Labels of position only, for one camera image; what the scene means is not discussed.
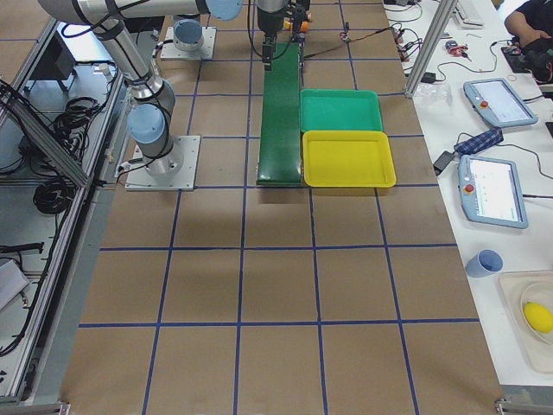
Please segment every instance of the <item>metal frame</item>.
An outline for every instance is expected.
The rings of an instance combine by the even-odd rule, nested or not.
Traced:
[[[56,25],[49,25],[48,29],[51,31],[54,31],[55,26]],[[44,42],[47,42],[50,37],[51,37],[51,34],[44,35],[41,38],[43,39]],[[44,45],[38,44],[37,50],[39,51],[44,50]],[[37,60],[40,59],[40,53],[36,53],[36,51],[34,51],[33,55],[35,59]],[[26,76],[29,75],[31,70],[30,68],[32,68],[33,66],[35,66],[35,62],[28,62],[27,64],[28,69],[27,69]],[[20,89],[24,85],[25,79],[26,78],[24,77],[22,78]],[[91,181],[92,173],[96,168],[96,163],[98,162],[98,160],[101,161],[100,153],[104,146],[104,139],[102,137],[105,137],[105,134],[108,132],[108,129],[110,128],[111,115],[115,112],[116,105],[121,103],[120,102],[121,99],[118,95],[122,85],[123,85],[123,76],[120,74],[114,80],[114,83],[111,88],[111,94],[108,98],[108,103],[106,105],[106,108],[102,111],[103,119],[98,118],[96,121],[98,123],[98,129],[95,136],[98,137],[98,139],[91,140],[90,146],[87,150],[87,156],[85,158],[85,161],[82,167],[78,166],[77,175],[79,179],[82,180],[82,183],[85,184],[85,186],[78,188],[76,195],[73,198],[73,203],[69,208],[67,220],[65,221],[62,229],[60,230],[60,237],[57,242],[57,246],[53,251],[53,258],[48,269],[48,276],[44,280],[43,286],[41,287],[41,292],[39,294],[37,304],[31,316],[29,328],[26,332],[25,337],[22,339],[22,342],[17,347],[17,351],[14,352],[16,356],[13,357],[13,365],[12,365],[13,368],[10,371],[10,377],[6,379],[5,392],[3,392],[2,396],[0,396],[0,409],[3,409],[2,408],[3,404],[6,404],[6,407],[10,407],[11,405],[16,404],[20,400],[22,396],[23,388],[25,387],[25,378],[28,373],[29,363],[34,357],[37,356],[37,354],[41,358],[43,356],[43,353],[40,350],[36,349],[36,342],[39,334],[43,329],[42,326],[43,326],[46,314],[50,308],[51,298],[52,298],[52,295],[54,294],[54,290],[57,287],[61,270],[65,266],[67,250],[73,238],[75,227],[77,226],[77,222],[78,222],[77,219],[81,215],[81,212],[83,209],[83,202],[90,192],[89,186],[87,186],[87,184],[89,184]],[[4,116],[6,115],[7,115],[6,111],[0,112],[0,127],[5,125]],[[14,178],[14,179],[0,182],[0,186],[2,186],[3,188],[12,188],[12,187],[20,188],[20,187],[29,186],[29,185],[35,186],[36,183],[32,183],[34,180],[35,179],[29,181],[29,179],[26,177]],[[57,399],[58,399],[57,396],[52,396],[50,397],[48,402],[44,402],[44,403],[55,402],[57,401]]]
[[[0,408],[0,415],[68,415],[69,404],[57,403],[49,405],[12,406]]]
[[[495,409],[499,415],[553,415],[553,406],[521,405],[504,400],[498,400],[495,403]]]
[[[429,26],[429,31],[426,36],[424,36],[421,52],[416,57],[415,65],[413,65],[409,78],[407,79],[407,85],[405,86],[405,96],[407,98],[413,98],[413,95],[415,95],[416,88],[423,78],[426,67],[432,58],[432,54],[434,54],[435,47],[440,41],[443,30],[446,28],[456,4],[457,0],[440,1],[438,10],[434,14],[432,23]]]

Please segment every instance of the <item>yellow tray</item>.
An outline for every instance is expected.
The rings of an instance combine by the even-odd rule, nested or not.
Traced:
[[[381,131],[307,131],[303,178],[315,188],[389,188],[396,184],[388,136]]]

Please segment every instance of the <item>black cable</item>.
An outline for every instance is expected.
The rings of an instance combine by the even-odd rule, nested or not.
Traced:
[[[128,169],[128,170],[122,171],[121,173],[118,174],[118,177],[117,177],[117,179],[115,180],[116,186],[119,184],[119,179],[120,179],[122,176],[128,175],[131,171],[137,171],[137,170],[140,170],[140,169],[146,169],[146,168],[149,167],[155,160],[157,160],[157,158],[153,158],[153,159],[151,159],[149,162],[147,162],[146,164],[143,164],[142,166],[139,166],[139,167],[135,167],[134,169]]]
[[[8,260],[11,260],[11,261],[14,261],[17,265],[17,268],[19,268],[19,270],[21,272],[23,272],[23,259],[22,259],[22,255],[20,252],[17,252],[17,255],[19,256],[19,259],[15,259],[15,258],[12,258],[12,257],[0,257],[0,259],[8,259]]]
[[[535,99],[540,99],[540,98],[544,98],[543,94],[537,95],[537,96],[534,97],[534,98],[523,99],[523,101],[524,101],[524,102],[531,102],[531,101],[533,101],[533,100],[535,100]]]
[[[474,136],[471,136],[470,134],[468,134],[467,132],[461,132],[458,136],[457,136],[457,141],[455,142],[455,145],[457,145],[459,143],[459,140],[461,139],[461,136],[469,136],[470,138],[474,138]]]
[[[493,68],[492,68],[492,69],[487,69],[487,70],[479,69],[479,70],[475,70],[475,69],[472,69],[472,68],[470,68],[470,67],[467,67],[466,65],[463,65],[462,63],[459,63],[459,62],[453,62],[453,61],[451,61],[451,62],[443,62],[443,63],[439,64],[439,65],[436,67],[437,72],[439,72],[439,73],[442,74],[443,79],[442,79],[442,80],[436,80],[436,82],[443,82],[443,81],[445,81],[445,80],[447,79],[446,74],[441,70],[441,67],[443,67],[443,66],[445,66],[445,65],[458,65],[458,66],[460,66],[460,67],[464,67],[467,71],[472,72],[472,73],[490,73],[490,72],[495,72],[495,70],[496,70],[497,67],[498,67],[498,56],[493,52],[493,49],[492,49],[492,48],[493,48],[495,45],[497,45],[498,43],[500,43],[500,42],[510,42],[510,41],[511,41],[511,39],[504,39],[504,40],[502,40],[502,41],[495,41],[495,42],[493,42],[492,44],[490,44],[490,47],[489,47],[490,53],[493,55],[493,58],[494,58],[494,60],[493,60]]]
[[[534,199],[553,199],[553,196],[547,195],[522,195],[522,197],[530,197]]]
[[[412,48],[414,48],[414,50],[403,56],[404,61],[408,60],[417,50],[421,48],[422,45],[423,39],[421,39],[420,37],[415,41],[409,41],[405,43],[405,46],[402,48],[403,52],[409,52]]]
[[[392,9],[387,9],[386,7],[384,7],[384,10],[386,10],[386,11],[401,12],[401,11],[410,10],[410,9],[412,9],[412,8],[415,7],[415,6],[418,7],[418,9],[419,9],[419,15],[418,15],[417,17],[415,17],[414,19],[410,19],[410,20],[388,19],[390,22],[410,23],[410,22],[416,22],[416,21],[419,20],[421,17],[423,17],[423,7],[422,7],[419,3],[412,4],[411,6],[407,7],[406,9],[403,9],[403,10],[392,10]]]
[[[253,43],[253,30],[251,29],[252,26],[252,15],[251,15],[251,0],[248,1],[248,10],[246,15],[246,24],[247,24],[247,31],[248,31],[248,40],[250,41],[250,47],[254,54],[256,54],[258,57],[263,58],[263,56],[257,51],[254,43]]]
[[[361,37],[358,37],[356,39],[352,39],[350,41],[342,41],[342,43],[338,46],[335,46],[333,48],[330,48],[330,49],[325,49],[325,50],[322,50],[321,52],[315,52],[313,54],[306,54],[305,56],[303,56],[303,59],[311,59],[315,56],[318,56],[320,54],[327,54],[328,52],[332,52],[334,50],[338,50],[338,49],[341,49],[343,48],[344,46],[346,46],[347,44],[349,43],[354,43],[354,42],[359,42],[359,41],[363,41],[364,39],[366,39],[367,37],[371,37],[371,36],[374,36],[374,35],[377,35],[379,33],[382,33],[382,32],[385,32],[386,30],[391,30],[391,26],[388,26],[387,28],[383,28],[383,29],[378,29],[378,30],[375,30],[374,32],[371,32],[369,33],[368,35],[364,35],[364,36],[361,36]]]
[[[539,172],[539,174],[542,175],[543,177],[547,177],[548,179],[552,179],[552,180],[553,180],[553,176],[546,175],[546,174],[542,171],[542,162],[541,162],[541,160],[539,159],[539,155],[538,155],[535,151],[525,149],[524,147],[520,147],[519,145],[516,145],[516,144],[496,144],[496,145],[498,145],[499,147],[516,147],[517,149],[520,149],[520,150],[523,150],[523,151],[527,151],[527,152],[533,154],[533,155],[536,157],[536,159],[537,159],[537,171]]]
[[[27,159],[27,157],[22,155],[17,160],[15,160],[13,163],[10,163],[6,166],[0,167],[0,176],[13,175],[14,173],[19,171],[25,165],[26,159]]]
[[[50,179],[36,188],[33,203],[43,214],[60,214],[71,206],[75,187],[63,176]]]
[[[22,326],[22,329],[20,330],[20,332],[17,335],[13,336],[14,340],[12,340],[11,343],[8,344],[5,347],[0,347],[0,357],[4,357],[4,356],[10,354],[11,352],[13,352],[17,348],[17,346],[19,346],[19,343],[21,343],[21,340],[25,337],[25,334],[27,332],[27,328],[29,327],[29,324],[30,324],[30,321],[31,321],[31,316],[33,315],[33,311],[35,310],[36,304],[38,303],[39,293],[41,292],[41,287],[44,284],[44,280],[48,276],[48,271],[49,271],[49,268],[50,268],[50,265],[52,263],[52,259],[53,259],[53,256],[54,256],[53,255],[54,248],[57,245],[57,242],[60,238],[60,230],[61,230],[63,224],[65,223],[68,214],[69,214],[69,210],[67,210],[64,213],[63,218],[61,219],[60,223],[58,223],[57,215],[56,215],[55,230],[54,230],[54,237],[52,238],[52,245],[50,246],[50,249],[48,250],[48,257],[47,257],[47,260],[46,260],[46,264],[44,265],[44,269],[42,270],[41,277],[38,280],[38,282],[36,283],[36,291],[35,291],[35,295],[33,296],[33,301],[31,302],[30,306],[27,308],[27,316],[25,318],[25,322],[23,323],[23,326]]]
[[[91,97],[80,97],[67,102],[65,111],[53,122],[54,135],[76,160],[82,162],[88,147],[90,123],[100,112],[100,104]]]
[[[288,39],[288,43],[286,43],[286,46],[284,47],[284,50],[278,54],[277,56],[273,56],[273,60],[276,61],[277,59],[280,59],[286,54],[286,51],[288,50],[290,44],[292,43],[292,36]]]
[[[34,166],[33,166],[33,160],[35,159],[35,156],[31,156],[29,158],[29,168],[30,170],[36,175],[36,176],[39,176],[39,177],[47,177],[47,178],[52,178],[52,177],[56,177],[57,174],[55,173],[55,168],[51,165],[48,164],[48,162],[46,162],[45,160],[40,160],[41,163],[44,163],[42,165],[40,165],[39,167],[41,169],[44,169],[46,171],[53,171],[54,174],[53,175],[45,175],[44,173],[41,173],[41,172],[38,172],[35,170]]]
[[[138,78],[142,78],[146,73],[144,74],[140,74],[138,72],[138,69],[137,67],[135,67],[135,64],[133,63],[132,59],[130,58],[129,54],[127,54],[127,51],[124,50],[123,48],[123,45],[121,44],[121,42],[119,41],[119,39],[117,37],[115,37],[113,39],[113,41],[119,46],[119,50],[121,50],[121,52],[124,54],[125,58],[127,58],[127,62],[129,63],[130,67],[132,67],[132,70],[135,71],[135,74],[137,75]]]
[[[148,1],[149,1],[149,0],[137,0],[137,1],[134,2],[134,3],[129,3],[129,4],[126,4],[125,6],[118,7],[118,11],[121,12],[121,11],[123,11],[123,10],[130,9],[131,7],[138,6],[138,4],[146,3],[146,2],[148,2]],[[75,38],[75,37],[79,37],[79,36],[85,35],[85,34],[87,34],[87,33],[92,32],[93,30],[95,30],[95,29],[101,27],[102,24],[103,24],[106,20],[110,19],[111,17],[112,17],[112,15],[107,14],[107,15],[105,15],[104,17],[102,17],[98,22],[94,23],[94,24],[93,24],[91,27],[89,27],[88,29],[85,29],[85,30],[83,30],[82,32],[76,33],[76,34],[74,34],[74,35],[68,35],[68,34],[66,33],[66,32],[67,32],[67,28],[68,28],[69,26],[71,26],[70,23],[66,23],[66,24],[63,26],[63,28],[61,28],[61,35],[62,35],[63,37],[65,37],[66,39],[73,39],[73,38]]]
[[[21,128],[21,131],[25,137],[29,138],[32,136],[27,131],[27,128],[25,127],[25,124],[23,123],[22,118],[16,113],[16,111],[13,109],[12,105],[10,104],[10,102],[12,101],[18,101],[21,105],[27,107],[30,115],[38,123],[40,123],[45,130],[49,131],[51,136],[55,139],[55,132],[52,131],[51,126],[46,124],[40,118],[41,112],[37,112],[37,110],[29,103],[29,101],[25,97],[23,97],[10,84],[8,84],[3,80],[0,80],[0,95],[2,96],[2,98],[5,98],[5,101],[3,99],[0,99],[0,106],[4,108],[11,115],[11,117],[19,124],[19,127]]]

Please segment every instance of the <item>person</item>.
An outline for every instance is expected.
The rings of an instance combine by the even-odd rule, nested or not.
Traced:
[[[505,19],[505,27],[524,50],[553,35],[553,0],[529,0]]]

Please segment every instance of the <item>robotic arm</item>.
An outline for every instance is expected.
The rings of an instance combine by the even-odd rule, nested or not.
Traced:
[[[258,26],[265,33],[263,60],[270,69],[277,32],[289,15],[289,0],[257,0]],[[128,129],[143,154],[151,176],[176,174],[183,156],[168,133],[175,93],[146,62],[124,25],[124,19],[149,16],[205,15],[232,20],[242,0],[38,0],[49,15],[71,24],[90,25],[93,33],[118,65],[137,105],[128,118]]]

